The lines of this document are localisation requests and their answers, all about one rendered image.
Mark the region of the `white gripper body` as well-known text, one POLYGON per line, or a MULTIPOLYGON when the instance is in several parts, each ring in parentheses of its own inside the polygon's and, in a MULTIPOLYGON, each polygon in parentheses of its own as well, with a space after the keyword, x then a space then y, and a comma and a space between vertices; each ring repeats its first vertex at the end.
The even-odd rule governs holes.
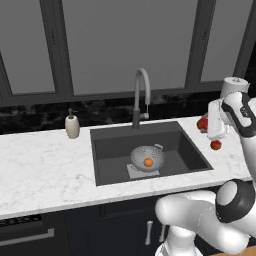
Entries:
POLYGON ((226 124, 227 117, 221 109, 221 99, 211 101, 208 104, 208 126, 207 137, 211 141, 220 140, 229 134, 229 125, 226 124))

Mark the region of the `grey metal colander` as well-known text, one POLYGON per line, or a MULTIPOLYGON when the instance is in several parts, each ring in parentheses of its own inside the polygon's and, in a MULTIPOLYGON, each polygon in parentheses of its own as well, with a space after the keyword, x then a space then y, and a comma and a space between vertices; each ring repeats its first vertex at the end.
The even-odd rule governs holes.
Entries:
POLYGON ((160 144, 155 144, 154 146, 139 146, 131 152, 131 163, 136 169, 143 172, 159 170, 164 162, 165 154, 163 152, 163 146, 160 144), (146 167, 144 165, 144 160, 146 158, 151 158, 153 160, 153 165, 151 167, 146 167))

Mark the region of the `grey curved faucet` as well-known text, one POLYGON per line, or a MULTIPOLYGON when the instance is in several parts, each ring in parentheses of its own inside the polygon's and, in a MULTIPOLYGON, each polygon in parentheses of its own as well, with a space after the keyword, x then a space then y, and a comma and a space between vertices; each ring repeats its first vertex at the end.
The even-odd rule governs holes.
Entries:
POLYGON ((147 71, 144 68, 139 68, 135 76, 135 97, 134 97, 134 108, 133 108, 133 120, 132 128, 138 129, 140 120, 149 119, 149 105, 151 103, 151 86, 147 71), (146 112, 141 113, 139 108, 139 97, 140 97, 140 80, 144 81, 145 85, 145 105, 146 112))

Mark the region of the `pale square sink drain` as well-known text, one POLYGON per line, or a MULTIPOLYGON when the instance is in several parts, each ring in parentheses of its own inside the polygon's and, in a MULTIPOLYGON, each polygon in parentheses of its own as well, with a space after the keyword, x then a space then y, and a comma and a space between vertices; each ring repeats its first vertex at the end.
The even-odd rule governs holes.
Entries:
POLYGON ((131 179, 138 179, 138 178, 145 178, 145 177, 152 177, 152 176, 160 175, 160 172, 158 170, 153 171, 153 172, 143 172, 141 170, 136 169, 133 164, 127 164, 126 167, 127 167, 129 177, 131 179))

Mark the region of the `dark grey sink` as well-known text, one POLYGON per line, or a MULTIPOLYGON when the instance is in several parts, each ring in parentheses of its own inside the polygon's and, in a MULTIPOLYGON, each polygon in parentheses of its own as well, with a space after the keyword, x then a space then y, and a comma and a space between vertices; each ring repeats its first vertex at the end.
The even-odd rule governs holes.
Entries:
POLYGON ((90 131, 96 185, 160 178, 212 170, 212 166, 177 121, 92 129, 90 131), (139 146, 163 146, 165 162, 159 176, 131 179, 127 164, 139 146))

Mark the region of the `dark framed window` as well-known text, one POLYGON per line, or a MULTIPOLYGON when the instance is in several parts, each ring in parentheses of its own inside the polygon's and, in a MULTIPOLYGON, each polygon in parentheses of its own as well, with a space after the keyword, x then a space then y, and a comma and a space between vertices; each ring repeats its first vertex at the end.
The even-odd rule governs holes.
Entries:
POLYGON ((218 91, 255 41, 256 0, 0 0, 0 106, 218 91))

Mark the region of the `white soap dispenser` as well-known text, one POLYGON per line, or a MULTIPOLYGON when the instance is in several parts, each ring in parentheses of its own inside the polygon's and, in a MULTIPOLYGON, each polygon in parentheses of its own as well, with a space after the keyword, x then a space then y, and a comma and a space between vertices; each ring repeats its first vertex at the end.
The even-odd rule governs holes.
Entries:
POLYGON ((80 134, 80 124, 74 111, 69 108, 68 116, 65 118, 65 130, 70 139, 76 139, 80 134))

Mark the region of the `dark cupboard door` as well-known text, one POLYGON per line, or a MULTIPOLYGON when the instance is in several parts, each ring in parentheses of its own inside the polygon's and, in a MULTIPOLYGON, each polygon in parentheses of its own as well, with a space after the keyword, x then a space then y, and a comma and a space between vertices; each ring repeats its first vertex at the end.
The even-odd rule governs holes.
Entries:
POLYGON ((66 210, 72 256, 154 256, 154 205, 144 198, 66 210))

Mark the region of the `black dishwasher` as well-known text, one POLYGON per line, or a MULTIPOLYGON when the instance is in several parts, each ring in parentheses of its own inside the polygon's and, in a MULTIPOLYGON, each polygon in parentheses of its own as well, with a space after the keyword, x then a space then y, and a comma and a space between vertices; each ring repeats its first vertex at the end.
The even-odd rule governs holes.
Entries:
POLYGON ((72 256, 62 214, 0 220, 0 256, 72 256))

